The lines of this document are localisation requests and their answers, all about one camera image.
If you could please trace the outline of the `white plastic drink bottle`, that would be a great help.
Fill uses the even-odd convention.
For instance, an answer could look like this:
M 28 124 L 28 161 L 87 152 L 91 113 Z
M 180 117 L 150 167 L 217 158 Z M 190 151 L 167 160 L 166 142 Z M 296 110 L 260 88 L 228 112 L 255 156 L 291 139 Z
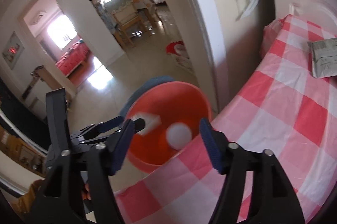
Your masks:
M 166 140 L 174 150 L 183 149 L 193 138 L 193 134 L 188 125 L 176 122 L 166 130 Z

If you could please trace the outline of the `white paper in bin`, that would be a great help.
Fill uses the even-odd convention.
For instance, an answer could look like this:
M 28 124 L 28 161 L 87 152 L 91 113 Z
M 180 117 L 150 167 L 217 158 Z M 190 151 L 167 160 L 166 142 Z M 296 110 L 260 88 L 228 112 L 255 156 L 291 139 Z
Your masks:
M 138 118 L 143 118 L 146 122 L 146 127 L 137 133 L 138 135 L 145 136 L 157 127 L 161 125 L 161 118 L 159 115 L 151 114 L 151 113 L 144 113 L 144 112 L 138 112 L 135 115 L 131 117 L 131 119 L 134 121 Z

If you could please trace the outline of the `red white checkered tablecloth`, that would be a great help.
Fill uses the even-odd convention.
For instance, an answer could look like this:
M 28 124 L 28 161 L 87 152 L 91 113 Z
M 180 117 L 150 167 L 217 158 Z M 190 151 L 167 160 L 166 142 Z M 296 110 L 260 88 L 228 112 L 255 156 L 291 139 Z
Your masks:
M 336 183 L 336 78 L 311 74 L 309 42 L 336 37 L 321 23 L 287 15 L 264 30 L 263 58 L 213 128 L 246 150 L 272 150 L 310 221 Z M 116 195 L 126 223 L 207 223 L 224 176 L 201 137 Z

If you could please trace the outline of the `red bed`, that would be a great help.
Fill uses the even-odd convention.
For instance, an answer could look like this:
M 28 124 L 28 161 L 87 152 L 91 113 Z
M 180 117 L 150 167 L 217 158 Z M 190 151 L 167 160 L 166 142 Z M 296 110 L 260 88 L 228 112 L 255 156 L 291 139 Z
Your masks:
M 82 39 L 75 42 L 55 64 L 68 77 L 79 65 L 85 62 L 90 49 Z

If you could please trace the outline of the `wooden chair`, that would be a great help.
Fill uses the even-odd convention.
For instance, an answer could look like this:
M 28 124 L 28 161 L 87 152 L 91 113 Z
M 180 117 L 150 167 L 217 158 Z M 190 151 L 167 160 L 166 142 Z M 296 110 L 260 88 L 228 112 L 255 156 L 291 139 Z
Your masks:
M 138 10 L 135 8 L 133 2 L 128 3 L 120 7 L 119 9 L 115 9 L 111 12 L 112 16 L 116 20 L 116 23 L 121 30 L 122 34 L 132 45 L 135 47 L 135 44 L 131 40 L 130 36 L 127 33 L 127 30 L 134 25 L 137 25 L 142 33 L 148 33 L 148 29 L 146 28 L 142 17 L 139 15 Z

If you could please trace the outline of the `grey foil packet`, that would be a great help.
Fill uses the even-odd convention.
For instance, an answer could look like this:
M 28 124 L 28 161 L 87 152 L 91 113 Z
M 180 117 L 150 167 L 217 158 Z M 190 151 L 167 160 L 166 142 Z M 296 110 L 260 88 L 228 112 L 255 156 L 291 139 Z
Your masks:
M 336 38 L 308 42 L 311 52 L 312 75 L 327 78 L 337 75 Z

